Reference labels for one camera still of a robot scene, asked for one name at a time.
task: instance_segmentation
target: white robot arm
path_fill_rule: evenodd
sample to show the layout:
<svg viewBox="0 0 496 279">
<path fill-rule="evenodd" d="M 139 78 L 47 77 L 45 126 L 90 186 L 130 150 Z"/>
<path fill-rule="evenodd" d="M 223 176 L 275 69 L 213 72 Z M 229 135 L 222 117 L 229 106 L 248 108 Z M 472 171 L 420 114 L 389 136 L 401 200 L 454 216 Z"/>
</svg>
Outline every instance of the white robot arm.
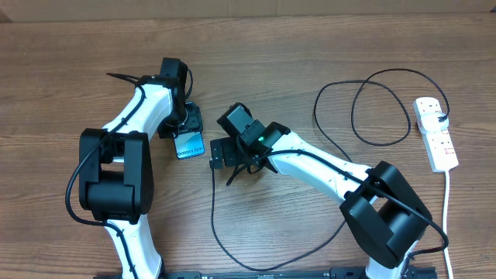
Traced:
<svg viewBox="0 0 496 279">
<path fill-rule="evenodd" d="M 400 278 L 427 223 L 390 201 L 376 212 L 370 205 L 376 193 L 366 185 L 384 189 L 427 219 L 432 220 L 432 216 L 395 167 L 380 162 L 371 168 L 341 160 L 306 143 L 288 127 L 275 122 L 263 126 L 240 103 L 231 106 L 217 122 L 230 137 L 211 142 L 212 167 L 222 168 L 222 160 L 227 167 L 256 164 L 310 184 L 336 201 L 356 241 L 370 255 L 365 275 L 370 279 Z"/>
<path fill-rule="evenodd" d="M 122 279 L 157 279 L 164 273 L 148 224 L 154 188 L 149 141 L 157 130 L 160 138 L 201 132 L 199 108 L 185 102 L 187 72 L 178 59 L 164 58 L 159 75 L 133 82 L 134 97 L 113 121 L 81 134 L 80 161 L 85 164 L 79 173 L 80 204 L 91 210 L 95 220 L 108 224 L 105 228 L 122 263 L 118 275 Z M 99 152 L 92 151 L 94 146 Z M 124 164 L 124 171 L 100 167 L 110 163 Z"/>
</svg>

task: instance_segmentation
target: white power strip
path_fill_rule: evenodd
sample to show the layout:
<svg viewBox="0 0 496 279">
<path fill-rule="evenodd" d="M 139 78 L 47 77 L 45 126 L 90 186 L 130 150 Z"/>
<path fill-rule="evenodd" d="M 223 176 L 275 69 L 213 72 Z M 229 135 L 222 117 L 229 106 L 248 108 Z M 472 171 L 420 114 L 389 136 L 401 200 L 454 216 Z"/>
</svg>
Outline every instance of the white power strip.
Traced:
<svg viewBox="0 0 496 279">
<path fill-rule="evenodd" d="M 450 199 L 450 170 L 458 166 L 458 158 L 456 157 L 453 142 L 451 141 L 450 133 L 448 133 L 448 125 L 450 121 L 446 119 L 443 122 L 439 121 L 439 117 L 444 116 L 441 111 L 439 101 L 431 97 L 422 97 L 415 100 L 413 110 L 417 117 L 418 129 L 422 133 L 422 139 L 425 144 L 425 151 L 431 164 L 433 172 L 444 172 L 446 174 L 446 187 L 444 192 L 443 206 L 443 231 L 447 235 L 447 219 L 448 219 L 448 201 Z M 453 279 L 453 271 L 451 268 L 450 255 L 448 248 L 444 250 L 444 258 L 446 260 L 446 269 L 448 270 L 448 278 Z"/>
</svg>

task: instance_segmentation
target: black power cord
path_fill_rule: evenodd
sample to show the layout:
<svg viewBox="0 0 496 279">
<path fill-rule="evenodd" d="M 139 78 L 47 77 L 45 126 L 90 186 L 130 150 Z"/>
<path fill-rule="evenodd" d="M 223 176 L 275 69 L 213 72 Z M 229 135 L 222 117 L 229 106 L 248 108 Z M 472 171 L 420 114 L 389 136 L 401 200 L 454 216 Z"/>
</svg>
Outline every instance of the black power cord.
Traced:
<svg viewBox="0 0 496 279">
<path fill-rule="evenodd" d="M 135 86 L 136 86 L 136 82 L 133 81 L 132 79 L 139 79 L 138 77 L 133 77 L 133 76 L 129 76 L 129 75 L 126 75 L 126 74 L 112 74 L 112 73 L 108 73 L 107 75 L 109 75 L 111 77 L 114 77 L 114 78 L 122 79 L 124 81 L 128 81 L 128 82 L 134 84 Z M 136 106 L 133 108 L 133 110 L 125 118 L 123 118 L 121 120 L 121 122 L 114 129 L 110 130 L 106 135 L 104 135 L 100 139 L 100 141 L 98 142 L 98 144 L 96 144 L 90 150 L 90 152 L 88 152 L 88 154 L 86 155 L 86 157 L 84 157 L 84 159 L 78 164 L 78 166 L 76 167 L 76 169 L 72 173 L 71 179 L 69 180 L 69 183 L 67 184 L 67 190 L 65 192 L 65 207 L 66 207 L 67 212 L 69 213 L 69 215 L 76 222 L 79 222 L 79 223 L 85 224 L 85 225 L 90 225 L 90 226 L 105 226 L 105 227 L 108 227 L 108 228 L 111 228 L 111 229 L 115 230 L 115 232 L 117 233 L 117 236 L 121 239 L 122 247 L 124 248 L 124 253 L 126 255 L 126 260 L 128 262 L 130 271 L 133 273 L 134 278 L 135 279 L 138 279 L 138 274 L 136 272 L 136 268 L 133 265 L 133 261 L 131 259 L 131 255 L 129 253 L 129 247 L 127 246 L 126 239 L 124 238 L 124 235 L 122 234 L 122 231 L 119 229 L 119 227 L 116 226 L 116 225 L 114 225 L 114 224 L 111 224 L 109 222 L 96 222 L 96 221 L 89 221 L 89 220 L 82 219 L 82 218 L 80 218 L 79 216 L 77 216 L 74 213 L 74 211 L 72 210 L 72 207 L 71 207 L 71 191 L 72 191 L 72 187 L 74 186 L 74 182 L 76 181 L 76 177 L 81 172 L 81 169 L 86 164 L 86 162 L 88 162 L 89 157 L 94 152 L 96 152 L 97 150 L 100 150 L 100 146 L 110 136 L 114 135 L 119 129 L 121 129 L 129 121 L 129 119 L 131 119 L 131 117 L 136 113 L 136 111 L 140 108 L 140 106 L 145 101 L 146 95 L 145 95 L 145 91 L 144 91 L 143 87 L 141 87 L 140 85 L 138 85 L 136 87 L 141 91 L 141 98 L 138 101 L 138 104 L 136 104 Z"/>
<path fill-rule="evenodd" d="M 244 165 L 242 166 L 241 169 L 239 170 L 235 170 L 235 173 L 239 174 L 241 171 L 243 171 L 245 168 L 246 169 L 249 169 L 251 165 Z M 227 256 L 229 256 L 232 260 L 234 260 L 237 264 L 239 264 L 240 266 L 246 268 L 247 270 L 251 270 L 251 271 L 257 271 L 257 272 L 266 272 L 266 271 L 271 271 L 271 270 L 276 270 L 277 268 L 279 267 L 283 267 L 287 264 L 291 264 L 291 263 L 294 263 L 295 261 L 297 260 L 301 260 L 303 259 L 304 257 L 307 257 L 307 256 L 310 256 L 312 255 L 313 253 L 319 251 L 321 248 L 323 248 L 324 246 L 326 246 L 327 244 L 329 244 L 339 233 L 339 231 L 344 227 L 344 224 L 346 222 L 343 222 L 341 224 L 341 226 L 339 226 L 339 228 L 334 232 L 334 234 L 331 236 L 331 238 L 329 238 L 328 240 L 326 240 L 324 243 L 322 243 L 321 245 L 319 245 L 318 247 L 316 247 L 315 249 L 311 250 L 311 251 L 308 251 L 307 253 L 304 253 L 303 255 L 299 256 L 299 257 L 295 257 L 294 259 L 292 260 L 288 260 L 288 261 L 285 261 L 283 263 L 279 263 L 278 265 L 276 266 L 273 266 L 273 267 L 268 267 L 268 268 L 255 268 L 255 267 L 249 267 L 247 265 L 245 265 L 244 263 L 240 262 L 239 260 L 237 260 L 225 247 L 224 245 L 222 245 L 220 239 L 217 237 L 217 232 L 215 232 L 215 226 L 214 226 L 214 212 L 215 212 L 215 175 L 214 175 L 214 168 L 212 167 L 212 214 L 210 215 L 210 225 L 212 227 L 212 232 L 214 234 L 214 237 L 215 237 L 215 241 L 217 241 L 217 244 L 220 246 L 220 248 L 222 249 L 222 251 L 224 251 L 224 253 L 226 253 Z"/>
<path fill-rule="evenodd" d="M 381 84 L 379 82 L 375 82 L 375 81 L 370 81 L 370 79 L 378 74 L 381 74 L 381 73 L 384 73 L 384 72 L 388 72 L 388 71 L 407 71 L 407 72 L 411 72 L 411 73 L 414 73 L 414 74 L 418 74 L 422 77 L 424 77 L 425 79 L 427 79 L 428 81 L 430 81 L 432 84 L 434 84 L 434 86 L 438 89 L 439 93 L 443 96 L 444 98 L 444 101 L 446 102 L 446 109 L 447 109 L 447 112 L 444 116 L 442 117 L 439 117 L 439 121 L 442 122 L 442 121 L 445 121 L 447 118 L 448 118 L 448 115 L 450 113 L 450 104 L 448 102 L 448 99 L 446 97 L 446 95 L 444 94 L 443 90 L 441 89 L 441 87 L 433 80 L 431 79 L 429 76 L 427 76 L 426 74 L 423 74 L 419 71 L 415 71 L 415 70 L 411 70 L 411 69 L 406 69 L 406 68 L 392 68 L 392 69 L 387 69 L 387 70 L 382 70 L 382 71 L 378 71 L 376 73 L 373 73 L 371 76 L 369 76 L 366 80 L 353 80 L 353 81 L 337 81 L 337 82 L 332 82 L 332 83 L 329 83 L 327 85 L 325 85 L 319 92 L 319 94 L 317 95 L 317 98 L 315 99 L 315 104 L 314 104 L 314 108 L 313 108 L 313 115 L 314 115 L 314 120 L 315 120 L 315 124 L 317 125 L 317 127 L 319 128 L 320 132 L 322 133 L 322 135 L 328 139 L 339 151 L 341 151 L 341 153 L 343 153 L 343 155 L 346 157 L 346 159 L 349 161 L 349 162 L 353 162 L 350 158 L 350 156 L 348 156 L 348 154 L 343 150 L 343 148 L 341 148 L 341 146 L 339 146 L 337 143 L 335 143 L 321 128 L 321 126 L 319 125 L 319 121 L 317 120 L 317 114 L 316 114 L 316 110 L 317 110 L 317 104 L 319 102 L 319 98 L 321 96 L 321 94 L 324 92 L 324 90 L 329 87 L 329 86 L 333 86 L 333 85 L 338 85 L 338 84 L 361 84 L 360 86 L 360 89 L 358 90 L 358 92 L 356 93 L 355 95 L 355 99 L 353 100 L 353 104 L 352 104 L 352 108 L 351 108 L 351 126 L 352 126 L 352 129 L 353 129 L 353 132 L 355 133 L 356 137 L 358 137 L 360 140 L 362 140 L 363 142 L 365 143 L 368 143 L 370 145 L 373 145 L 373 146 L 390 146 L 390 145 L 393 145 L 393 144 L 396 144 L 396 143 L 399 143 L 401 142 L 402 140 L 406 139 L 407 136 L 409 135 L 409 133 L 411 132 L 412 130 L 412 123 L 411 123 L 411 120 L 410 120 L 410 116 L 408 115 L 408 112 L 405 108 L 405 106 L 403 105 L 403 103 L 401 102 L 401 100 L 399 99 L 399 97 L 394 93 L 394 91 L 392 91 L 389 87 L 387 87 L 386 85 L 384 84 Z M 385 88 L 386 90 L 388 90 L 392 95 L 393 97 L 396 99 L 396 101 L 398 102 L 398 104 L 401 106 L 401 109 L 403 110 L 403 113 L 405 114 L 405 117 L 407 119 L 407 123 L 408 123 L 408 128 L 407 128 L 407 132 L 406 134 L 400 138 L 400 139 L 397 139 L 393 142 L 390 142 L 390 143 L 373 143 L 371 141 L 368 141 L 366 139 L 364 139 L 362 136 L 360 136 L 358 134 L 358 132 L 356 131 L 355 129 L 355 125 L 354 125 L 354 110 L 355 110 L 355 104 L 357 103 L 357 99 L 358 99 L 358 96 L 360 95 L 360 93 L 362 92 L 363 90 L 363 86 L 365 84 L 374 84 L 374 85 L 377 85 L 377 86 L 381 86 L 382 88 Z M 240 142 L 239 142 L 239 138 L 236 138 L 236 145 L 238 147 L 238 150 L 242 151 L 242 155 L 244 157 L 247 157 L 246 153 L 244 152 L 243 148 L 241 147 L 240 145 Z M 318 157 L 313 154 L 313 153 L 308 153 L 308 152 L 305 152 L 305 151 L 301 151 L 301 150 L 284 150 L 284 151 L 287 151 L 286 153 L 300 153 L 300 154 L 305 154 L 307 156 L 310 156 L 310 157 L 314 157 L 315 159 L 321 161 L 322 163 L 324 163 L 325 165 L 327 165 L 328 167 L 331 167 L 333 170 L 337 171 L 338 173 L 341 173 L 342 175 L 344 175 L 345 177 L 348 177 L 349 179 L 352 179 L 354 180 L 355 182 L 358 182 L 358 183 L 361 183 L 361 181 L 356 178 L 356 177 L 353 177 L 353 176 L 349 176 L 349 174 L 343 170 L 340 170 L 338 167 L 332 165 L 331 163 L 323 160 L 322 158 Z M 269 153 L 268 155 L 266 155 L 266 157 L 269 157 L 269 156 L 272 156 L 272 155 L 276 155 L 277 152 L 274 152 L 274 153 Z M 229 186 L 234 178 L 239 174 L 241 173 L 241 171 L 243 171 L 245 168 L 248 170 L 248 173 L 251 174 L 252 171 L 250 169 L 251 165 L 257 163 L 258 161 L 262 160 L 263 158 L 266 158 L 266 157 L 258 157 L 257 159 L 253 160 L 251 163 L 249 164 L 245 164 L 244 166 L 242 166 L 241 168 L 238 168 L 238 166 L 235 167 L 235 170 L 233 171 L 231 177 L 229 178 L 228 182 L 227 182 L 227 185 Z M 259 167 L 255 172 L 258 172 L 261 170 L 261 167 Z M 214 171 L 213 171 L 213 168 L 212 168 L 212 188 L 213 188 L 213 193 L 212 193 L 212 215 L 211 215 L 211 226 L 212 226 L 212 232 L 214 234 L 214 237 L 215 237 L 215 240 L 217 241 L 218 245 L 222 248 L 222 250 L 232 259 L 234 260 L 236 263 L 238 263 L 240 266 L 242 267 L 245 267 L 246 269 L 248 270 L 252 270 L 252 271 L 259 271 L 259 272 L 264 272 L 264 271 L 270 271 L 270 270 L 274 270 L 274 269 L 277 269 L 279 267 L 283 267 L 284 265 L 286 264 L 290 264 L 290 263 L 293 263 L 295 262 L 296 260 L 300 260 L 306 256 L 309 256 L 311 255 L 312 253 L 314 252 L 317 252 L 318 250 L 320 250 L 321 248 L 323 248 L 325 245 L 329 244 L 335 237 L 336 235 L 339 233 L 339 231 L 341 230 L 341 228 L 344 226 L 344 224 L 346 223 L 346 221 L 343 221 L 343 223 L 341 224 L 341 226 L 335 231 L 335 233 L 331 236 L 330 239 L 328 239 L 327 241 L 325 241 L 321 246 L 318 246 L 317 248 L 315 248 L 314 250 L 304 254 L 304 255 L 301 255 L 299 257 L 296 257 L 294 258 L 293 260 L 289 260 L 287 262 L 284 262 L 284 263 L 281 263 L 281 264 L 278 264 L 274 267 L 270 267 L 270 268 L 266 268 L 266 269 L 257 269 L 257 268 L 253 268 L 253 267 L 249 267 L 241 262 L 239 262 L 233 255 L 231 255 L 231 253 L 229 253 L 227 251 L 227 249 L 222 245 L 222 243 L 220 242 L 219 238 L 217 237 L 217 233 L 215 232 L 215 227 L 214 227 L 214 211 L 215 211 L 215 175 L 214 175 Z M 422 253 L 435 253 L 435 252 L 439 252 L 439 251 L 442 251 L 444 250 L 446 247 L 448 247 L 448 244 L 449 244 L 449 240 L 448 240 L 448 237 L 447 235 L 439 228 L 438 225 L 436 225 L 434 222 L 428 220 L 425 216 L 423 215 L 420 215 L 417 211 L 413 211 L 411 208 L 409 208 L 407 205 L 401 203 L 400 201 L 396 200 L 395 198 L 391 197 L 390 195 L 382 192 L 380 189 L 372 189 L 376 192 L 376 194 L 380 195 L 380 196 L 383 196 L 389 200 L 391 200 L 392 202 L 396 203 L 397 205 L 399 205 L 400 207 L 402 207 L 403 209 L 407 210 L 407 211 L 410 211 L 411 213 L 417 215 L 419 218 L 423 219 L 425 222 L 427 222 L 430 226 L 432 226 L 439 234 L 441 234 L 441 236 L 443 237 L 443 245 L 440 246 L 440 247 L 436 247 L 436 248 L 432 248 L 432 249 L 427 249 L 427 250 L 419 250 L 419 251 L 416 251 L 416 252 L 412 252 L 408 255 L 408 262 L 410 259 L 413 259 L 413 256 L 415 255 L 419 255 L 419 254 L 422 254 Z"/>
<path fill-rule="evenodd" d="M 375 192 L 375 194 L 379 197 L 384 197 L 386 199 L 388 199 L 389 201 L 391 202 L 394 202 L 397 206 L 403 208 L 405 211 L 407 212 L 410 212 L 411 214 L 413 215 L 416 215 L 417 217 L 419 217 L 420 219 L 422 219 L 424 222 L 426 222 L 428 225 L 430 225 L 432 228 L 434 228 L 440 235 L 441 237 L 443 238 L 443 244 L 442 246 L 438 246 L 438 247 L 435 247 L 435 248 L 430 248 L 430 249 L 425 249 L 425 250 L 419 250 L 419 251 L 415 251 L 415 252 L 412 252 L 408 255 L 408 258 L 409 259 L 413 259 L 413 256 L 416 256 L 416 255 L 419 255 L 419 254 L 424 254 L 424 253 L 435 253 L 435 252 L 440 252 L 440 251 L 443 251 L 445 248 L 448 247 L 448 245 L 450 244 L 449 240 L 448 240 L 448 236 L 443 232 L 443 229 L 441 229 L 441 227 L 439 227 L 436 223 L 434 223 L 432 220 L 429 220 L 427 217 L 425 217 L 423 214 L 421 214 L 420 212 L 414 210 L 413 208 L 410 208 L 409 206 L 407 206 L 406 204 L 404 204 L 403 202 L 397 200 L 396 198 L 390 196 L 389 194 L 385 193 L 384 191 L 382 191 L 381 189 L 379 188 L 376 188 L 374 186 L 371 186 L 371 185 L 368 185 L 368 184 L 365 184 L 362 180 L 360 180 L 359 178 L 353 176 L 352 174 L 350 174 L 349 172 L 345 171 L 345 170 L 342 170 L 340 169 L 339 167 L 337 167 L 336 165 L 328 162 L 327 160 L 321 158 L 320 156 L 318 155 L 315 155 L 313 153 L 310 153 L 310 152 L 307 152 L 307 151 L 304 151 L 304 150 L 279 150 L 279 151 L 274 151 L 274 152 L 271 152 L 271 153 L 268 153 L 268 154 L 265 154 L 263 156 L 260 156 L 260 157 L 257 157 L 253 160 L 251 160 L 251 162 L 249 162 L 248 164 L 244 164 L 240 169 L 238 169 L 233 175 L 237 175 L 237 174 L 240 174 L 242 171 L 244 171 L 244 169 L 250 167 L 251 165 L 255 164 L 256 162 L 259 162 L 261 160 L 264 160 L 264 159 L 267 159 L 268 157 L 270 156 L 274 156 L 274 155 L 281 155 L 281 154 L 288 154 L 288 153 L 295 153 L 295 154 L 298 154 L 298 155 L 305 155 L 305 156 L 309 156 L 311 158 L 314 158 L 316 159 L 317 161 L 325 164 L 327 167 L 335 170 L 338 174 L 341 174 L 343 175 L 345 178 L 347 179 L 350 179 L 352 181 L 355 181 L 356 183 L 360 184 L 360 185 L 363 185 L 364 187 L 368 188 L 369 190 Z M 215 183 L 215 180 L 213 179 L 213 169 L 212 169 L 212 183 L 214 184 Z M 211 218 L 211 224 L 212 224 L 212 228 L 213 228 L 213 208 L 212 208 L 212 218 Z M 343 227 L 344 224 L 342 224 L 338 229 L 337 231 L 334 233 L 334 235 L 332 236 L 335 237 L 337 235 L 337 233 L 341 230 L 341 228 Z M 255 270 L 255 271 L 268 271 L 268 270 L 257 270 L 257 269 L 252 269 L 251 267 L 247 267 L 245 265 L 243 265 L 242 263 L 240 263 L 238 260 L 236 260 L 231 254 L 229 254 L 226 249 L 224 248 L 224 246 L 220 243 L 219 239 L 217 238 L 217 235 L 215 234 L 215 231 L 214 231 L 214 237 L 215 239 L 217 240 L 217 243 L 221 246 L 221 248 L 224 250 L 224 252 L 227 253 L 228 256 L 231 257 L 231 259 L 235 260 L 238 264 L 240 264 L 242 267 L 245 267 L 245 268 L 248 268 L 248 269 L 251 269 L 251 270 Z M 323 245 L 317 247 L 316 250 L 324 247 L 327 243 L 330 242 L 330 240 L 328 240 L 328 242 L 325 242 Z M 301 257 L 298 257 L 298 258 L 295 258 L 296 260 L 300 260 L 301 258 L 303 257 L 306 257 L 312 253 L 314 253 L 316 250 L 313 250 L 309 253 L 306 253 L 305 255 L 301 256 Z M 291 261 L 288 261 L 287 263 L 284 263 L 284 264 L 280 264 L 280 265 L 277 265 L 275 268 L 279 268 L 279 267 L 282 267 L 283 265 L 285 264 L 289 264 L 289 263 L 292 263 L 296 260 L 291 260 Z"/>
<path fill-rule="evenodd" d="M 444 101 L 446 103 L 446 114 L 444 116 L 441 116 L 439 117 L 439 121 L 440 122 L 443 122 L 443 121 L 446 121 L 448 119 L 448 115 L 450 113 L 450 104 L 448 102 L 448 98 L 446 97 L 446 95 L 444 94 L 443 90 L 441 89 L 441 87 L 433 80 L 431 79 L 429 76 L 427 76 L 426 74 L 423 74 L 422 72 L 419 72 L 419 71 L 415 71 L 415 70 L 412 70 L 412 69 L 407 69 L 407 68 L 391 68 L 391 69 L 387 69 L 387 70 L 382 70 L 382 71 L 378 71 L 378 72 L 375 72 L 373 73 L 372 75 L 370 75 L 366 80 L 355 80 L 355 81 L 337 81 L 337 82 L 332 82 L 332 83 L 329 83 L 329 84 L 326 84 L 321 90 L 320 92 L 317 94 L 317 98 L 315 99 L 315 104 L 314 104 L 314 107 L 313 107 L 313 116 L 314 116 L 314 120 L 315 120 L 315 124 L 317 125 L 317 128 L 319 128 L 320 132 L 322 133 L 322 135 L 328 139 L 339 151 L 341 151 L 341 153 L 343 153 L 343 155 L 346 157 L 346 159 L 348 159 L 348 161 L 350 162 L 353 162 L 350 158 L 350 156 L 348 156 L 348 154 L 343 150 L 343 148 L 341 148 L 341 146 L 339 146 L 337 143 L 335 143 L 323 130 L 322 128 L 320 127 L 319 125 L 319 121 L 317 120 L 317 104 L 319 103 L 319 98 L 321 96 L 321 94 L 324 92 L 324 90 L 327 89 L 327 87 L 329 86 L 333 86 L 333 85 L 338 85 L 338 84 L 361 84 L 360 88 L 358 89 L 358 91 L 356 92 L 355 94 L 355 98 L 353 100 L 353 104 L 352 104 L 352 107 L 351 107 L 351 128 L 353 130 L 353 132 L 355 133 L 356 137 L 359 138 L 361 141 L 363 141 L 364 143 L 367 143 L 367 144 L 370 144 L 372 146 L 390 146 L 390 145 L 394 145 L 396 143 L 400 143 L 402 140 L 406 139 L 407 136 L 410 134 L 411 130 L 412 130 L 412 124 L 411 124 L 411 121 L 410 121 L 410 116 L 408 115 L 408 112 L 405 108 L 405 106 L 403 105 L 403 103 L 401 102 L 401 100 L 398 98 L 398 96 L 389 88 L 387 87 L 386 85 L 384 84 L 381 84 L 381 83 L 378 83 L 378 82 L 375 82 L 375 81 L 371 81 L 370 79 L 378 74 L 382 74 L 382 73 L 385 73 L 385 72 L 389 72 L 389 71 L 406 71 L 406 72 L 410 72 L 410 73 L 413 73 L 413 74 L 418 74 L 422 77 L 424 77 L 425 79 L 427 79 L 428 81 L 430 81 L 435 87 L 436 89 L 439 91 L 439 93 L 442 95 L 442 97 L 444 98 Z M 407 132 L 405 135 L 403 135 L 402 138 L 400 139 L 397 139 L 393 142 L 390 142 L 390 143 L 373 143 L 369 140 L 366 140 L 364 139 L 362 136 L 360 136 L 358 134 L 358 132 L 356 131 L 355 129 L 355 123 L 354 123 L 354 111 L 355 111 L 355 104 L 357 103 L 357 99 L 358 99 L 358 96 L 360 95 L 360 93 L 362 92 L 363 90 L 363 86 L 365 84 L 374 84 L 374 85 L 377 85 L 377 86 L 381 86 L 382 88 L 385 88 L 386 90 L 389 91 L 389 93 L 391 93 L 393 95 L 393 97 L 396 99 L 396 101 L 398 102 L 398 104 L 401 106 L 401 109 L 403 110 L 403 113 L 405 114 L 405 117 L 407 119 L 407 123 L 408 123 L 408 128 L 407 128 Z M 394 201 L 395 199 L 393 197 L 391 197 L 390 195 L 382 192 L 381 190 L 379 189 L 376 189 L 376 194 L 378 195 L 381 195 L 381 196 L 384 196 L 385 198 L 393 201 L 394 203 L 396 203 L 397 205 L 398 202 L 400 201 Z M 421 219 L 423 219 L 424 221 L 428 221 L 428 219 L 425 218 L 425 216 L 420 216 L 420 215 L 417 215 L 418 217 L 420 217 Z M 442 230 L 438 230 L 440 229 L 438 225 L 436 225 L 434 222 L 427 222 L 430 226 L 432 226 L 436 231 L 438 231 L 438 233 L 441 234 L 441 236 L 443 237 L 443 242 L 444 242 L 444 245 L 443 246 L 440 246 L 440 247 L 437 247 L 437 248 L 432 248 L 432 249 L 427 249 L 427 250 L 419 250 L 419 251 L 415 251 L 415 252 L 411 252 L 409 255 L 408 255 L 408 259 L 407 259 L 407 263 L 406 265 L 408 265 L 410 259 L 414 259 L 414 256 L 416 255 L 420 255 L 420 254 L 424 254 L 424 253 L 435 253 L 435 252 L 440 252 L 440 251 L 443 251 L 445 248 L 448 247 L 448 236 L 442 231 Z"/>
</svg>

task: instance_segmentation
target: wooden table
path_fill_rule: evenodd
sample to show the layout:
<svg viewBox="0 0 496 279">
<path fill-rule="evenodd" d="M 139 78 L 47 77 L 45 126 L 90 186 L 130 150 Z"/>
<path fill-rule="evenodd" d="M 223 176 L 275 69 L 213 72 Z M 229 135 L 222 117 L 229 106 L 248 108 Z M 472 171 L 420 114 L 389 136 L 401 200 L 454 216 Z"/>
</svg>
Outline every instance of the wooden table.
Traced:
<svg viewBox="0 0 496 279">
<path fill-rule="evenodd" d="M 425 72 L 443 87 L 452 109 L 460 160 L 451 171 L 450 256 L 458 278 L 496 272 L 496 17 L 368 15 L 265 19 L 68 22 L 0 25 L 0 277 L 90 278 L 121 270 L 102 228 L 74 222 L 64 192 L 78 161 L 78 137 L 99 128 L 127 104 L 133 88 L 106 72 L 157 74 L 162 57 L 192 69 L 191 100 L 201 107 L 207 152 L 177 160 L 171 140 L 151 141 L 155 196 L 153 241 L 167 269 L 244 271 L 218 247 L 210 229 L 210 140 L 224 137 L 216 119 L 243 102 L 263 123 L 289 126 L 310 144 L 342 156 L 316 129 L 312 106 L 331 81 L 366 78 L 389 67 Z M 441 98 L 421 77 L 388 73 L 374 79 L 393 88 L 415 121 L 411 104 Z M 323 129 L 361 164 L 396 165 L 441 223 L 444 176 L 431 172 L 416 126 L 403 142 L 375 147 L 350 128 L 358 85 L 330 88 L 319 104 Z M 397 139 L 406 130 L 398 103 L 367 86 L 356 125 L 369 140 Z M 318 246 L 343 217 L 333 201 L 291 177 L 265 170 L 217 173 L 216 227 L 242 262 L 269 267 Z M 77 214 L 91 218 L 72 197 Z M 438 246 L 428 229 L 418 248 Z M 363 266 L 367 255 L 347 226 L 310 257 L 282 270 Z M 441 278 L 441 253 L 418 257 Z"/>
</svg>

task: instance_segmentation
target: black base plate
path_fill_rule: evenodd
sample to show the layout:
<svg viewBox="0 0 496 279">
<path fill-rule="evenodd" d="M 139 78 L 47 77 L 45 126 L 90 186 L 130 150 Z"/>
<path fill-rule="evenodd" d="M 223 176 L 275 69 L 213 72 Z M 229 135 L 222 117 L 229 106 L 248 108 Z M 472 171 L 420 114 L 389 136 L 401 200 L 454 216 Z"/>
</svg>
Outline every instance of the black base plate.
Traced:
<svg viewBox="0 0 496 279">
<path fill-rule="evenodd" d="M 164 279 L 366 279 L 365 267 L 334 267 L 321 271 L 281 271 L 281 272 L 238 272 L 201 274 L 199 272 L 168 273 Z M 408 272 L 401 279 L 437 279 L 434 267 L 408 267 Z"/>
</svg>

